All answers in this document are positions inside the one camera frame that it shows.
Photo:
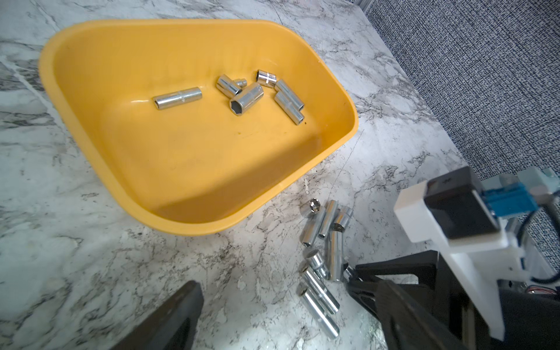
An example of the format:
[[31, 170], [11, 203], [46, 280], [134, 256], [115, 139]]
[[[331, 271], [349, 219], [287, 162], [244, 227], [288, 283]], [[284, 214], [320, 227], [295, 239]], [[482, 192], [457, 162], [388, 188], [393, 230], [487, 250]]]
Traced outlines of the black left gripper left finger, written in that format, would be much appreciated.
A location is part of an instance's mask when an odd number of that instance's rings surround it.
[[114, 349], [191, 349], [204, 306], [201, 284], [188, 281]]

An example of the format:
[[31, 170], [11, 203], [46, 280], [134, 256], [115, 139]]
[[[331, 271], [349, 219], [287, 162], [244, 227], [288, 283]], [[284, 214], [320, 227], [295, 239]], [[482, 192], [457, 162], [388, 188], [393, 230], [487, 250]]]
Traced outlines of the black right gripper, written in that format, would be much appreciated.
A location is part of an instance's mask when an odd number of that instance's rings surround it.
[[[414, 275], [417, 284], [401, 287], [430, 312], [455, 338], [463, 341], [462, 308], [468, 296], [438, 252], [430, 250], [384, 262], [351, 267], [346, 282], [348, 294], [376, 319], [376, 292], [389, 275]], [[559, 288], [534, 286], [517, 290], [499, 283], [505, 336], [502, 341], [490, 337], [489, 327], [475, 316], [477, 349], [558, 349]]]

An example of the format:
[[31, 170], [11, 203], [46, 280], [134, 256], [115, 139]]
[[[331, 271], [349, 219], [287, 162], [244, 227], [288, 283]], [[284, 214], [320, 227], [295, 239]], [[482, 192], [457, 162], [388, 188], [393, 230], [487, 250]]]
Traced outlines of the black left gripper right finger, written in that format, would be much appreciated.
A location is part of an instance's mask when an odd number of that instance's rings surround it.
[[376, 290], [377, 317], [388, 349], [464, 349], [448, 328], [393, 281]]

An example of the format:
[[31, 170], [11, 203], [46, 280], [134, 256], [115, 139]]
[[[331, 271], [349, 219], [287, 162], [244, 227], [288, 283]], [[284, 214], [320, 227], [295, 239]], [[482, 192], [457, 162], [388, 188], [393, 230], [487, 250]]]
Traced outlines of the silver socket box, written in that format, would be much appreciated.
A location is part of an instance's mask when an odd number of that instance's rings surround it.
[[286, 115], [294, 122], [296, 125], [300, 125], [304, 121], [304, 116], [294, 105], [293, 102], [287, 97], [287, 95], [281, 91], [277, 92], [274, 96], [275, 102], [282, 108]]

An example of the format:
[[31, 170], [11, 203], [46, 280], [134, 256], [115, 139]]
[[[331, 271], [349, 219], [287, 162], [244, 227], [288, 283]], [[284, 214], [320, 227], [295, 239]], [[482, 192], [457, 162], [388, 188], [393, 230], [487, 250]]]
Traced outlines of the wide hex silver socket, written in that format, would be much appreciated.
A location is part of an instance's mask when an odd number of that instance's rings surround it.
[[252, 83], [230, 100], [230, 109], [237, 115], [243, 115], [264, 97], [264, 90], [259, 83]]

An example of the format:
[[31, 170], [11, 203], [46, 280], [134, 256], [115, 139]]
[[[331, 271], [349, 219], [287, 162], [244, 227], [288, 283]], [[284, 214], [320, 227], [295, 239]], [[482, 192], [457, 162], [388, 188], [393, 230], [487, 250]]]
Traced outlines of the short silver socket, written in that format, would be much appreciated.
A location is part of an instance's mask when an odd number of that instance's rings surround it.
[[277, 84], [277, 76], [267, 71], [258, 70], [256, 74], [256, 82], [265, 87], [275, 88]]

